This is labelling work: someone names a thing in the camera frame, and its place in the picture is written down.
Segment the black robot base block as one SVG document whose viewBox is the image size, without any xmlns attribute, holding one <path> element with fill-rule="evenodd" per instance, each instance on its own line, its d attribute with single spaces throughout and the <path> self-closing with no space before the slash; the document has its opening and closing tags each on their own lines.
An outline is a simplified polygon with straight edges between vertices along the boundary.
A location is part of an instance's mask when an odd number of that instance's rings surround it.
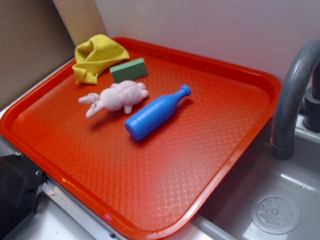
<svg viewBox="0 0 320 240">
<path fill-rule="evenodd" d="M 0 158 L 0 238 L 7 240 L 32 219 L 46 174 L 21 152 Z"/>
</svg>

